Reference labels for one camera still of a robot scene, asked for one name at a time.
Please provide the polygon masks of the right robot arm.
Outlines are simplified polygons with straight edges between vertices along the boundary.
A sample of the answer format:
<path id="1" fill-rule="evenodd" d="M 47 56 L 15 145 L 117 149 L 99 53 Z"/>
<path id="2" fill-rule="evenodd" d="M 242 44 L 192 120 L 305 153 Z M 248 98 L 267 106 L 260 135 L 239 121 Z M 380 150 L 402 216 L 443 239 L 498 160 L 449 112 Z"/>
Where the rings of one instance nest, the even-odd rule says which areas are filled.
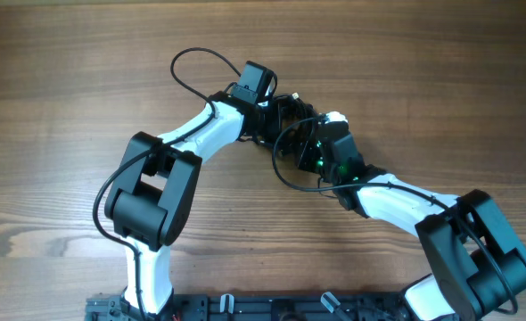
<path id="1" fill-rule="evenodd" d="M 293 146 L 303 169 L 317 173 L 345 210 L 388 222 L 415 236 L 431 273 L 405 290 L 419 320 L 479 320 L 513 315 L 526 289 L 526 247 L 482 190 L 433 193 L 366 165 L 345 120 L 301 120 Z"/>

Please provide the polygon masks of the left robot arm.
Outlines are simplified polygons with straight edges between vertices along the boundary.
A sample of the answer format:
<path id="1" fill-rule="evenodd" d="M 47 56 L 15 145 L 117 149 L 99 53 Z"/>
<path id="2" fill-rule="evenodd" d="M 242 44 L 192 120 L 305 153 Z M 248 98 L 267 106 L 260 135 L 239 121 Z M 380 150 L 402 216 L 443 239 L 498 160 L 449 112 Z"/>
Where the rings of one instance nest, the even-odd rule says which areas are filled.
<path id="1" fill-rule="evenodd" d="M 203 111 L 182 127 L 159 136 L 138 132 L 128 141 L 104 213 L 136 256 L 124 292 L 136 319 L 167 316 L 173 296 L 170 246 L 189 217 L 201 165 L 256 132 L 276 83 L 272 70 L 246 62 L 231 91 L 209 96 Z"/>

